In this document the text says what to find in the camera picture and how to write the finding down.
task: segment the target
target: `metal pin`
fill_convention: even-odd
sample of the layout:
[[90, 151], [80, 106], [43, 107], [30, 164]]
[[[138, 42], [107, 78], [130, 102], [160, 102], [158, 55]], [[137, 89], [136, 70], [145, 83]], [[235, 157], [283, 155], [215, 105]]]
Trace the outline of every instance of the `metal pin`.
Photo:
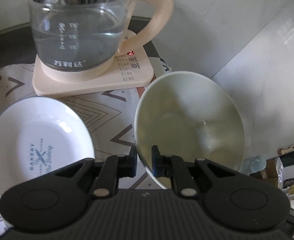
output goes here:
[[109, 190], [106, 188], [98, 188], [94, 190], [94, 195], [97, 197], [105, 197], [109, 195]]
[[187, 187], [180, 191], [180, 194], [182, 194], [185, 197], [192, 197], [197, 194], [197, 191], [193, 188]]

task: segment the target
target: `kettle handle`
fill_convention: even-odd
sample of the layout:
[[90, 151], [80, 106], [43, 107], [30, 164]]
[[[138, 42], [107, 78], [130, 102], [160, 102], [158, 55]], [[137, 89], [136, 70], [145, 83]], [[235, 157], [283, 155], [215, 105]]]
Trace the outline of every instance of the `kettle handle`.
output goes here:
[[149, 23], [137, 35], [125, 40], [121, 47], [121, 53], [138, 49], [151, 41], [169, 21], [173, 10], [173, 0], [140, 0], [155, 6], [155, 13]]

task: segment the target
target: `kettle base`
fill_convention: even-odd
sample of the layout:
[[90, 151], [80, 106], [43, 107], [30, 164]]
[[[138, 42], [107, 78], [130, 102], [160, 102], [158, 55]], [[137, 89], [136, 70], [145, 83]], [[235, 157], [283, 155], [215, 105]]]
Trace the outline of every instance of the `kettle base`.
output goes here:
[[[134, 32], [127, 31], [129, 38], [134, 35]], [[59, 78], [59, 75], [55, 75], [54, 80], [52, 79], [53, 75], [48, 73], [52, 69], [46, 67], [37, 56], [32, 85], [38, 96], [61, 98], [108, 90], [143, 87], [148, 85], [154, 76], [154, 69], [143, 47], [136, 49], [132, 55], [119, 55], [113, 57], [111, 61], [111, 63], [105, 62], [103, 64], [106, 67], [100, 66], [101, 73], [95, 76], [88, 75], [89, 73], [86, 73], [85, 70], [82, 71], [83, 73], [78, 72], [74, 78], [69, 76], [70, 80], [61, 78], [61, 76]], [[66, 73], [53, 71], [60, 75]]]

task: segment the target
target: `ribbed black surface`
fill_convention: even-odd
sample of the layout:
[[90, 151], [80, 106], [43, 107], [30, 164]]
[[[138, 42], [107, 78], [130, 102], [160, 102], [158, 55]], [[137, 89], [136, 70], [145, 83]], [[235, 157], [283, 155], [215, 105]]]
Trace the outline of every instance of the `ribbed black surface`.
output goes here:
[[95, 201], [89, 211], [69, 227], [42, 235], [9, 230], [0, 239], [285, 240], [290, 238], [279, 230], [260, 234], [227, 230], [210, 220], [196, 201], [180, 199], [171, 190], [119, 190], [113, 198]]

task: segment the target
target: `white bowl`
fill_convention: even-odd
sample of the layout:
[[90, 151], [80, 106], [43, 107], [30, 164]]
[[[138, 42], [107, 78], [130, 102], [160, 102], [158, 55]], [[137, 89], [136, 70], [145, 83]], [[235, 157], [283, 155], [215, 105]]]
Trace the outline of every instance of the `white bowl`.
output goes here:
[[0, 116], [0, 194], [83, 158], [94, 158], [80, 117], [46, 97], [18, 101]]
[[[204, 157], [239, 171], [245, 153], [245, 132], [231, 98], [211, 79], [176, 71], [157, 78], [143, 93], [135, 115], [135, 141], [147, 171], [151, 146], [162, 155], [194, 162]], [[163, 188], [168, 179], [154, 178]]]

